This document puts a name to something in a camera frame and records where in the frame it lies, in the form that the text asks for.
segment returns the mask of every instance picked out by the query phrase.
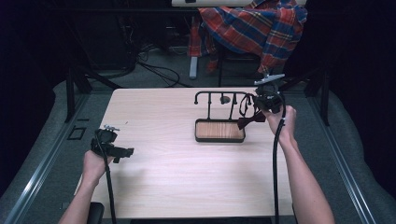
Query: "black cable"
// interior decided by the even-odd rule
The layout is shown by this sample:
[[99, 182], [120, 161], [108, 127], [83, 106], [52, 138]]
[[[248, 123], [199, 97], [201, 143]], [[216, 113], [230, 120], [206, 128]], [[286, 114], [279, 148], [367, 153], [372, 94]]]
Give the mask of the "black cable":
[[283, 96], [277, 92], [266, 91], [271, 94], [275, 94], [282, 103], [282, 119], [279, 121], [277, 125], [275, 138], [274, 138], [274, 145], [273, 145], [273, 179], [274, 179], [274, 208], [275, 208], [275, 224], [279, 224], [279, 199], [278, 199], [278, 192], [277, 192], [277, 144], [279, 142], [280, 132], [282, 131], [282, 127], [285, 123], [286, 117], [286, 104]]
[[102, 151], [103, 160], [105, 161], [108, 197], [110, 200], [111, 221], [113, 224], [116, 224], [117, 219], [116, 219], [116, 211], [114, 208], [113, 186], [111, 184], [110, 167], [108, 166], [107, 154], [106, 154], [106, 151], [102, 148], [102, 143], [99, 141], [97, 133], [95, 133], [95, 139], [96, 139], [96, 143], [98, 144], [100, 150]]
[[107, 79], [112, 79], [116, 77], [125, 77], [126, 75], [132, 73], [134, 71], [133, 67], [128, 67], [127, 69], [124, 69], [123, 71], [116, 73], [116, 74], [111, 74], [111, 75], [101, 75], [101, 77], [105, 77]]
[[[184, 87], [192, 88], [192, 86], [180, 82], [180, 75], [178, 74], [178, 72], [176, 72], [176, 71], [174, 71], [174, 70], [172, 70], [172, 69], [170, 69], [170, 68], [160, 67], [160, 66], [154, 66], [154, 65], [150, 65], [150, 64], [142, 63], [142, 62], [137, 62], [137, 64], [139, 64], [140, 66], [142, 66], [142, 67], [148, 69], [150, 72], [152, 72], [152, 73], [158, 75], [158, 76], [159, 76], [160, 78], [162, 78], [164, 81], [165, 81], [165, 79], [170, 80], [170, 81], [173, 81], [174, 83], [173, 83], [172, 85], [169, 85], [169, 83], [167, 83], [167, 82], [165, 81], [165, 82], [168, 84], [168, 87], [167, 87], [167, 88], [175, 87], [176, 85], [181, 85], [181, 86], [184, 86]], [[177, 79], [174, 79], [174, 78], [172, 78], [172, 77], [169, 77], [168, 75], [166, 75], [166, 74], [160, 72], [158, 69], [164, 69], [164, 70], [168, 70], [168, 71], [174, 73], [174, 74], [177, 76]]]

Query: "wooden table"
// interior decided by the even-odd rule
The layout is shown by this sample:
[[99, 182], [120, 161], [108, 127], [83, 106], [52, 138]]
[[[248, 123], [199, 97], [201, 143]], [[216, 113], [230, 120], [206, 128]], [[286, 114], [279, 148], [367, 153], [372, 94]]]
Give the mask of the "wooden table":
[[[117, 147], [134, 147], [131, 158], [110, 164], [117, 218], [261, 217], [274, 215], [272, 152], [268, 123], [246, 127], [243, 143], [198, 143], [197, 119], [207, 117], [207, 95], [221, 89], [119, 89], [114, 91], [101, 128], [119, 128]], [[211, 118], [227, 119], [231, 105], [212, 95]], [[239, 103], [233, 112], [238, 119]], [[292, 215], [285, 158], [277, 153], [279, 213]], [[111, 217], [104, 175], [93, 202]]]

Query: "plaid blanket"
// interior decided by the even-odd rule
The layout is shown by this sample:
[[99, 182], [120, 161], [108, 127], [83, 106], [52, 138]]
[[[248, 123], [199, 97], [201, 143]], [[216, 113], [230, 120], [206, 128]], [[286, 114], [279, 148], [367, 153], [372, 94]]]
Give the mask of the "plaid blanket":
[[303, 34], [307, 11], [295, 0], [254, 0], [243, 8], [202, 7], [194, 18], [188, 55], [212, 55], [209, 67], [217, 65], [216, 39], [236, 53], [261, 57], [258, 72], [283, 64]]

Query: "cable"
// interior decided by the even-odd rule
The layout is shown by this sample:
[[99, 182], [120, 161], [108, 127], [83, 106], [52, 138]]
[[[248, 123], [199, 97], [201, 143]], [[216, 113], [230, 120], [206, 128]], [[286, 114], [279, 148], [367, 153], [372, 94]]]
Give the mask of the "cable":
[[282, 108], [282, 119], [279, 121], [279, 124], [277, 125], [276, 133], [275, 133], [275, 139], [274, 139], [274, 149], [273, 149], [273, 179], [274, 179], [274, 205], [275, 205], [275, 224], [279, 224], [279, 201], [278, 201], [278, 192], [277, 192], [277, 143], [279, 142], [279, 136], [280, 132], [282, 131], [282, 127], [284, 126], [285, 123], [285, 117], [286, 117], [286, 105], [285, 101], [283, 100], [283, 97], [280, 94], [276, 94], [277, 97], [282, 102], [283, 108]]
[[106, 154], [106, 151], [102, 148], [102, 143], [99, 141], [97, 133], [95, 133], [95, 139], [96, 139], [96, 142], [97, 142], [100, 150], [102, 151], [103, 160], [105, 161], [108, 197], [109, 197], [109, 200], [110, 200], [111, 221], [112, 221], [113, 224], [116, 224], [117, 223], [117, 219], [116, 219], [116, 211], [115, 211], [115, 208], [114, 208], [113, 186], [111, 184], [110, 167], [108, 166], [107, 154]]
[[[150, 72], [152, 72], [152, 73], [158, 75], [160, 78], [162, 78], [163, 81], [165, 81], [166, 84], [168, 84], [167, 88], [175, 87], [176, 85], [181, 85], [181, 86], [188, 87], [188, 88], [191, 88], [191, 87], [192, 87], [192, 86], [190, 86], [190, 85], [188, 85], [188, 84], [184, 84], [184, 83], [180, 82], [180, 75], [178, 74], [178, 72], [176, 72], [176, 71], [174, 71], [174, 70], [172, 70], [172, 69], [170, 69], [170, 68], [165, 68], [165, 67], [160, 67], [160, 66], [154, 66], [154, 65], [150, 65], [150, 64], [142, 63], [142, 62], [137, 62], [137, 64], [139, 64], [140, 66], [142, 66], [142, 67], [148, 69]], [[174, 73], [174, 74], [177, 76], [177, 79], [174, 79], [174, 78], [172, 78], [172, 77], [169, 77], [168, 75], [162, 73], [162, 72], [159, 71], [158, 69], [164, 69], [164, 70], [168, 70], [168, 71]], [[172, 85], [170, 85], [170, 84], [166, 81], [166, 79], [167, 79], [167, 80], [170, 80], [170, 81], [173, 81], [174, 83], [173, 83]]]

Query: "rectangular tray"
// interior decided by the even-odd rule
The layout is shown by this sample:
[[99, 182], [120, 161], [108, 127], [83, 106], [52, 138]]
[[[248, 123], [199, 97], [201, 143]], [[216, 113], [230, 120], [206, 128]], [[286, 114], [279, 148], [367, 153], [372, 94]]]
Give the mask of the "rectangular tray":
[[198, 119], [195, 121], [197, 142], [242, 143], [245, 129], [239, 130], [237, 119]]

